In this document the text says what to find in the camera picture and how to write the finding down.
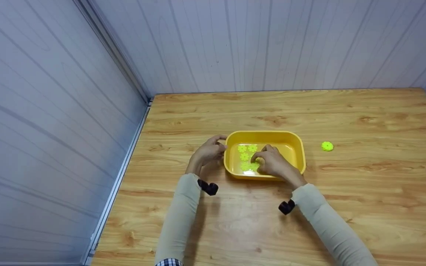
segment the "wood grain tabletop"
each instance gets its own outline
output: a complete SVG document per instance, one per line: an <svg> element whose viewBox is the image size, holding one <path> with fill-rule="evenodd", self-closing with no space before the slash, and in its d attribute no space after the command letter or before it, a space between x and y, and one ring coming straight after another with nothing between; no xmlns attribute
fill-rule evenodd
<svg viewBox="0 0 426 266"><path fill-rule="evenodd" d="M347 89L158 95L101 236L93 266L152 266L176 182L207 138L286 130L305 147L309 183L367 244L380 265L426 265L426 92ZM335 145L331 152L321 143ZM202 193L185 265L333 265L281 182L235 180Z"/></svg>

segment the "metal corner post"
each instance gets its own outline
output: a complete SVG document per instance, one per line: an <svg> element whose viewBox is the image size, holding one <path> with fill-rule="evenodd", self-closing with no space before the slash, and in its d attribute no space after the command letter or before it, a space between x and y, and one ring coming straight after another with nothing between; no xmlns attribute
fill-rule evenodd
<svg viewBox="0 0 426 266"><path fill-rule="evenodd" d="M119 70L129 82L129 85L147 105L149 103L149 97L147 93L142 88L135 73L130 68L119 47L116 45L113 37L108 32L107 27L103 24L100 16L96 13L92 3L89 0L73 0L73 2L83 14L95 34L98 36L109 55L113 58Z"/></svg>

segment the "finger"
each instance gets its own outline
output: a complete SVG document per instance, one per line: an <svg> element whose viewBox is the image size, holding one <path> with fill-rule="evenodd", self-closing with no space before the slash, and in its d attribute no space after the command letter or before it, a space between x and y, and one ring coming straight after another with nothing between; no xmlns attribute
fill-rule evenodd
<svg viewBox="0 0 426 266"><path fill-rule="evenodd" d="M213 137L211 137L211 138L209 138L207 141L206 141L206 143L209 143L209 144L215 144L218 140L226 140L226 138L227 138L228 136L226 136L226 135L215 135L215 136L213 136Z"/></svg>
<svg viewBox="0 0 426 266"><path fill-rule="evenodd" d="M226 150L226 148L228 148L226 145L218 143L218 152L219 153L223 153Z"/></svg>
<svg viewBox="0 0 426 266"><path fill-rule="evenodd" d="M269 151L269 150L272 150L272 146L271 146L271 145L269 145L269 144L266 144L266 145L264 146L264 148L262 148L262 151Z"/></svg>
<svg viewBox="0 0 426 266"><path fill-rule="evenodd" d="M257 158L264 158L265 154L266 154L265 151L258 151L257 153L254 153L254 155L251 158L251 162L255 162Z"/></svg>
<svg viewBox="0 0 426 266"><path fill-rule="evenodd" d="M259 172L259 173L265 173L266 172L266 170L265 170L265 166L264 165L261 165L261 166L259 166L259 168L257 169L257 171Z"/></svg>

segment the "green flower-shaped piece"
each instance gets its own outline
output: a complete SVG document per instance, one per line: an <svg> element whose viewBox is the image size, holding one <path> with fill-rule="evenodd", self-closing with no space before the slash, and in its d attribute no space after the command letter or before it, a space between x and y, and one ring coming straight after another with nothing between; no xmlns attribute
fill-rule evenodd
<svg viewBox="0 0 426 266"><path fill-rule="evenodd" d="M241 160L242 161L249 161L251 159L251 155L247 154L247 153L241 153Z"/></svg>
<svg viewBox="0 0 426 266"><path fill-rule="evenodd" d="M253 163L251 163L251 170L253 170L253 171L256 171L257 172L257 169L259 168L259 163L258 162L253 162Z"/></svg>
<svg viewBox="0 0 426 266"><path fill-rule="evenodd" d="M238 151L240 153L245 153L247 151L247 146L246 145L239 145L238 146Z"/></svg>
<svg viewBox="0 0 426 266"><path fill-rule="evenodd" d="M247 147L247 149L251 152L251 153L255 153L257 151L257 144L251 144L249 145L249 147Z"/></svg>
<svg viewBox="0 0 426 266"><path fill-rule="evenodd" d="M251 167L251 164L250 163L248 163L248 162L242 162L241 163L241 170L242 171L248 171Z"/></svg>
<svg viewBox="0 0 426 266"><path fill-rule="evenodd" d="M324 141L321 143L321 148L324 151L332 151L333 150L333 144L329 141Z"/></svg>

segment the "white wall panel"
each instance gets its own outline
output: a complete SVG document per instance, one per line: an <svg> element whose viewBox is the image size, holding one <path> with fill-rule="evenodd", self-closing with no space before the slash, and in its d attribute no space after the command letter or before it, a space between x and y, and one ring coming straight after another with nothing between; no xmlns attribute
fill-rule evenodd
<svg viewBox="0 0 426 266"><path fill-rule="evenodd" d="M71 0L0 0L0 262L78 264L145 105Z"/></svg>
<svg viewBox="0 0 426 266"><path fill-rule="evenodd" d="M94 0L151 95L422 86L425 0Z"/></svg>

